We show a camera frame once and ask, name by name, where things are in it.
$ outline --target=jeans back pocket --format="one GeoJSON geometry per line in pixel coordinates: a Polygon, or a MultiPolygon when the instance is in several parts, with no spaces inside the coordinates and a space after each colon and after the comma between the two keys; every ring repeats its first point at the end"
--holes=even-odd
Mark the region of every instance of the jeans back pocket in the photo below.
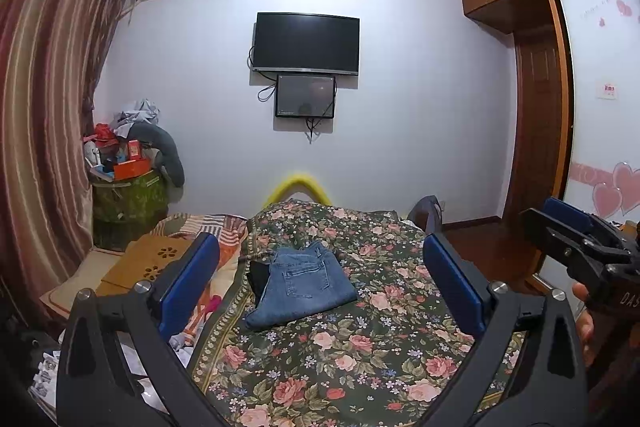
{"type": "Polygon", "coordinates": [[[295,268],[284,271],[287,295],[290,297],[312,298],[329,288],[329,277],[326,274],[324,261],[302,263],[295,268]]]}

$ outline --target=floral bedspread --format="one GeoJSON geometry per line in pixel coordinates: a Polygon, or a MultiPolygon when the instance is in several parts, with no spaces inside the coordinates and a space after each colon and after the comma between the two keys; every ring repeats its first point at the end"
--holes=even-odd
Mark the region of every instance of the floral bedspread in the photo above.
{"type": "MultiPolygon", "coordinates": [[[[234,284],[209,317],[188,371],[231,425],[402,426],[416,421],[473,344],[421,261],[424,234],[394,212],[357,212],[303,201],[254,217],[234,284]],[[248,262],[279,246],[321,239],[337,254],[358,301],[270,331],[248,330],[254,306],[248,262]]],[[[518,356],[514,336],[486,406],[518,356]]]]}

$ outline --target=wooden floor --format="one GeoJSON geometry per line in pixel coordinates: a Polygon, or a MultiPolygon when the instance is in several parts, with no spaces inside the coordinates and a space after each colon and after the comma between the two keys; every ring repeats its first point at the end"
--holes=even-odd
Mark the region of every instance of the wooden floor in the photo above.
{"type": "Polygon", "coordinates": [[[506,282],[522,293],[537,293],[525,279],[531,275],[536,249],[503,223],[449,230],[445,236],[460,257],[472,261],[487,279],[506,282]]]}

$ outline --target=human hand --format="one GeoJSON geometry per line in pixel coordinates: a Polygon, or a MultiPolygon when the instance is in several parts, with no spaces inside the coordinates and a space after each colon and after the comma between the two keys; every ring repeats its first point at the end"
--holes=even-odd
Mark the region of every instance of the human hand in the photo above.
{"type": "MultiPolygon", "coordinates": [[[[589,297],[587,286],[579,282],[574,283],[572,291],[582,302],[585,302],[589,297]]],[[[593,317],[591,317],[591,314],[587,309],[585,309],[575,321],[575,329],[578,332],[578,338],[582,344],[584,364],[589,367],[595,358],[595,352],[593,347],[590,346],[591,339],[593,338],[593,317]]],[[[640,347],[640,323],[636,324],[631,330],[629,345],[632,348],[640,347]]]]}

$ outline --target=yellow arch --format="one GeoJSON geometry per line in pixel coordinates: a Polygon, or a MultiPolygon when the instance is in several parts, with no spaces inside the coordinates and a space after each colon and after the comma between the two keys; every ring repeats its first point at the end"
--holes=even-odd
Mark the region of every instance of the yellow arch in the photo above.
{"type": "Polygon", "coordinates": [[[278,187],[271,193],[271,196],[269,196],[269,198],[265,202],[263,208],[266,208],[271,203],[280,201],[282,197],[287,193],[287,191],[295,185],[302,185],[303,187],[305,187],[318,203],[331,205],[329,197],[327,197],[325,191],[322,190],[322,187],[318,184],[318,182],[309,174],[302,174],[301,172],[298,172],[296,174],[290,175],[280,185],[278,185],[278,187]]]}

